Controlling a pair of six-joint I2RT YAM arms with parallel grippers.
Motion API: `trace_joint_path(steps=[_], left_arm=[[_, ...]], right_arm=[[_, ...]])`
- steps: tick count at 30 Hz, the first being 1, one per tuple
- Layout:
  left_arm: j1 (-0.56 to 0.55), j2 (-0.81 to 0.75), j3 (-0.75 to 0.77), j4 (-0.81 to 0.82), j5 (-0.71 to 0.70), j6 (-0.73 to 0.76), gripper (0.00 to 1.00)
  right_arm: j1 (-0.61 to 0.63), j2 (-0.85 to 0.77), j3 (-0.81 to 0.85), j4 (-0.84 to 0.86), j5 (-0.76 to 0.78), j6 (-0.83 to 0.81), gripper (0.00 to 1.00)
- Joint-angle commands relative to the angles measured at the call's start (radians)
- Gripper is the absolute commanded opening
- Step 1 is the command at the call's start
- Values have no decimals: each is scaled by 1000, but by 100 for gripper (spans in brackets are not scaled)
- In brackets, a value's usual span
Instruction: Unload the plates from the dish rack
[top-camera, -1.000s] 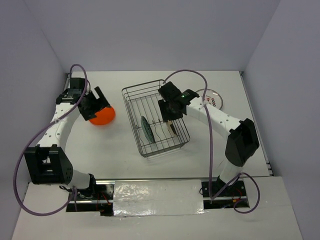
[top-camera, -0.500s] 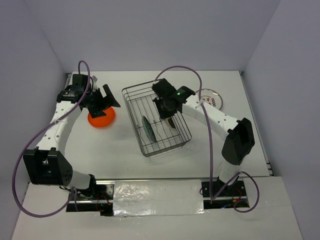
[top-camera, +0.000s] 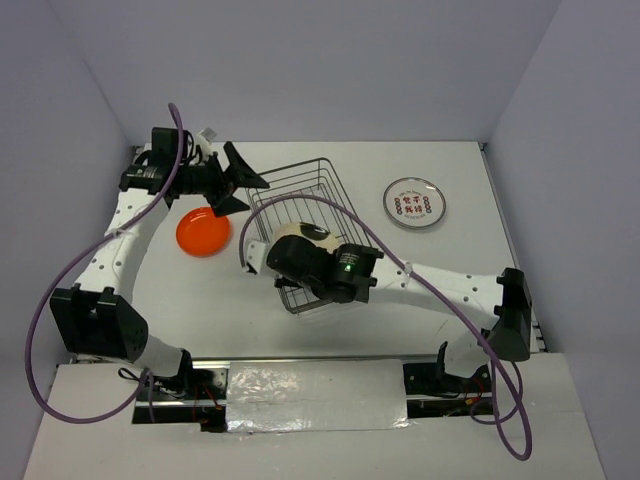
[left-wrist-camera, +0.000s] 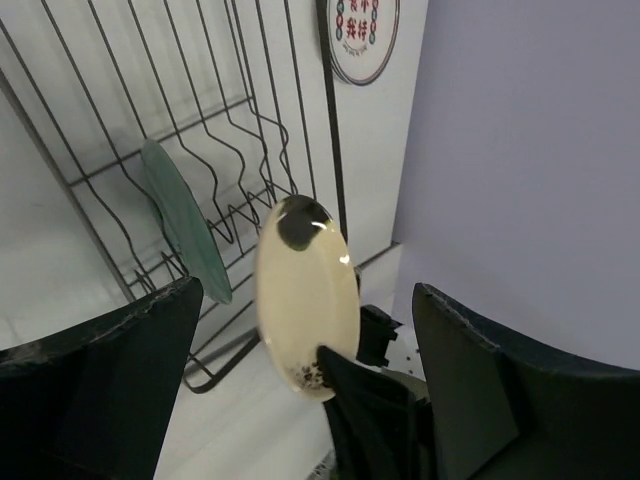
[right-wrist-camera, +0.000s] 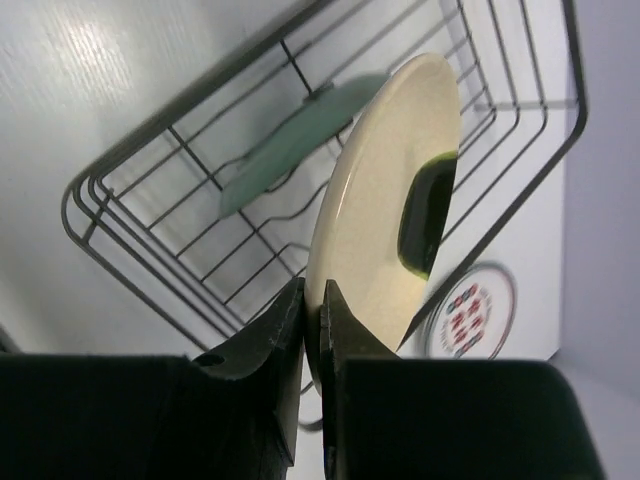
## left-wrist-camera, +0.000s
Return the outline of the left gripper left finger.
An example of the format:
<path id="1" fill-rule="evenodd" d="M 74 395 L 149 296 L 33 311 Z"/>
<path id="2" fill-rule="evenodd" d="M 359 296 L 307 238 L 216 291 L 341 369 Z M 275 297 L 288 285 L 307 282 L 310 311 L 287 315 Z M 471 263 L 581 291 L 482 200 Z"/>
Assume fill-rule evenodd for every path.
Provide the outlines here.
<path id="1" fill-rule="evenodd" d="M 186 277 L 3 350 L 2 478 L 153 478 L 202 301 Z"/>

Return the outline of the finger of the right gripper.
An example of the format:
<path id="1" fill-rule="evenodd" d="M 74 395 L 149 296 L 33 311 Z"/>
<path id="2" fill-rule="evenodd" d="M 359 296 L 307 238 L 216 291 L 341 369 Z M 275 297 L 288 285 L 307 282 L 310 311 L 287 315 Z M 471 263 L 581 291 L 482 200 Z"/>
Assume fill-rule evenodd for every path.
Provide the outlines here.
<path id="1" fill-rule="evenodd" d="M 335 396 L 324 403 L 340 479 L 428 479 L 430 402 L 327 346 L 317 350 Z"/>

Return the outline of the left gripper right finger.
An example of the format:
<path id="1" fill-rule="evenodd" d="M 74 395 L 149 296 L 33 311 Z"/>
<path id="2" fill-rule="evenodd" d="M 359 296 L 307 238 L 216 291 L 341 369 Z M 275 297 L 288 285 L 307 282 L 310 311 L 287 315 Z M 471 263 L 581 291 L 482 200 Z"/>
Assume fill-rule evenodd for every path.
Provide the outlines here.
<path id="1" fill-rule="evenodd" d="M 419 283 L 412 317 L 442 479 L 635 479 L 639 374 L 546 345 Z"/>

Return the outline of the cream plate with dark edge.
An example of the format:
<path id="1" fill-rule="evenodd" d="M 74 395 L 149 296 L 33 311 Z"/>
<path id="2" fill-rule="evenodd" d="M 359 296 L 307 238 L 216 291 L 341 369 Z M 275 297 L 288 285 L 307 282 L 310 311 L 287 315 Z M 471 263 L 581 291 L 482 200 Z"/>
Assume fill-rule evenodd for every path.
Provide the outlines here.
<path id="1" fill-rule="evenodd" d="M 294 392 L 332 399 L 317 350 L 356 357 L 360 296 L 346 241 L 319 202 L 291 195 L 272 208 L 259 234 L 254 278 L 258 328 L 275 370 Z"/>

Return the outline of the white plate with pink pattern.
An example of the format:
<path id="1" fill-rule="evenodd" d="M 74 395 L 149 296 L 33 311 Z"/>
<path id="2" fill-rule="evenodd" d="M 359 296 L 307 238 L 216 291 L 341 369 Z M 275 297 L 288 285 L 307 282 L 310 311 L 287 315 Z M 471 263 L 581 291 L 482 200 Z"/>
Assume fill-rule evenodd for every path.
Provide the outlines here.
<path id="1" fill-rule="evenodd" d="M 330 0 L 326 17 L 334 72 L 355 86 L 373 83 L 394 50 L 400 20 L 398 0 Z"/>

